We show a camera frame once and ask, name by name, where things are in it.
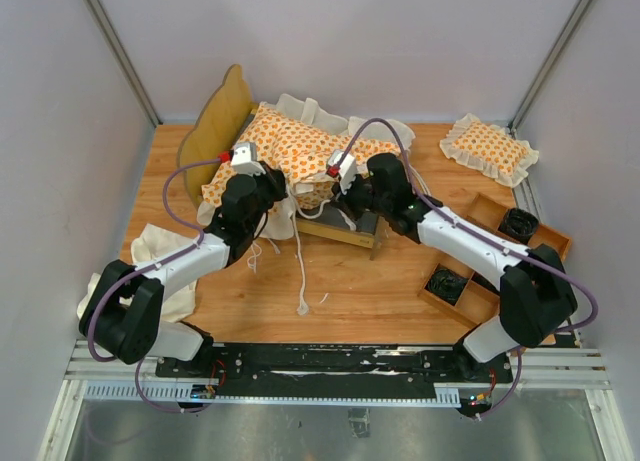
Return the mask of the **duck print bed cover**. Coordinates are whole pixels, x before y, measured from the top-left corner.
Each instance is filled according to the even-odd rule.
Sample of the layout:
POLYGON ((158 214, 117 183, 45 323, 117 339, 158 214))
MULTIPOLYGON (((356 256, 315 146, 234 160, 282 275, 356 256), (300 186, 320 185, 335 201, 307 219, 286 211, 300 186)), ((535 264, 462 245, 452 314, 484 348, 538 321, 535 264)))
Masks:
MULTIPOLYGON (((276 202, 269 211, 266 229, 260 235, 273 240, 299 238, 294 210, 314 210, 328 200, 333 181, 325 174, 329 158, 336 150, 344 150, 364 124, 365 119, 346 118, 322 110, 312 98, 304 102, 288 94, 280 95, 273 105, 259 104, 252 121, 243 128, 236 142, 251 142, 258 159, 283 172, 294 200, 276 202)), ((368 126, 350 150, 358 173, 365 176, 366 162, 374 155, 390 152, 397 156, 400 149, 388 128, 379 123, 368 126)), ((198 207, 197 221, 208 225, 214 208, 221 203, 227 181, 235 174, 229 164, 219 165, 208 183, 201 185, 203 200, 198 207)))

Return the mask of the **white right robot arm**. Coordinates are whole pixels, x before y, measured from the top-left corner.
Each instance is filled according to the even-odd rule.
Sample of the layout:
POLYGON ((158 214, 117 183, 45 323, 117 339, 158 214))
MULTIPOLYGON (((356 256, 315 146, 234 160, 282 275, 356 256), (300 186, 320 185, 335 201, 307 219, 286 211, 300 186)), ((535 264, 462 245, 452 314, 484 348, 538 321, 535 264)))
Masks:
POLYGON ((339 154, 328 172, 339 180, 335 203, 352 219, 373 212, 397 234, 453 257, 498 290, 498 313, 467 333, 452 358, 463 380, 480 378, 498 355, 537 347, 576 311, 575 294, 552 247, 514 243, 459 217, 415 191, 396 155, 371 157, 362 176, 352 155, 339 154))

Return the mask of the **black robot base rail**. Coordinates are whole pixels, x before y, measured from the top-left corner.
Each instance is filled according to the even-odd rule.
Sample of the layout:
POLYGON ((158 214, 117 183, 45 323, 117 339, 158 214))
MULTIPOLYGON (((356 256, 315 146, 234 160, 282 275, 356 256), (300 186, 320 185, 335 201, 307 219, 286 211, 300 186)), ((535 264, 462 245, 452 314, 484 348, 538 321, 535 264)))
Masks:
POLYGON ((205 404, 452 407, 484 410, 507 392, 607 390, 594 349, 546 346, 503 354, 471 374, 445 345, 215 343, 190 362, 148 356, 99 363, 77 342, 64 376, 95 400, 205 404))

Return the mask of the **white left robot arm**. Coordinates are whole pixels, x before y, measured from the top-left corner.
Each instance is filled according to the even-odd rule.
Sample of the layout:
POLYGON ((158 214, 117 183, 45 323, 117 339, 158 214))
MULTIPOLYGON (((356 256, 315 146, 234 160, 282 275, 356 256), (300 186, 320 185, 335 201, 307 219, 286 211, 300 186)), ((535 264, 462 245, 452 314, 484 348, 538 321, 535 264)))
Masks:
POLYGON ((161 320, 163 303, 200 278, 240 260, 287 195, 284 174, 268 166, 229 179, 211 223, 183 248, 139 265, 109 263, 79 322, 91 356, 132 365, 148 355, 174 358, 190 375, 207 374, 214 352, 206 335, 186 323, 161 320))

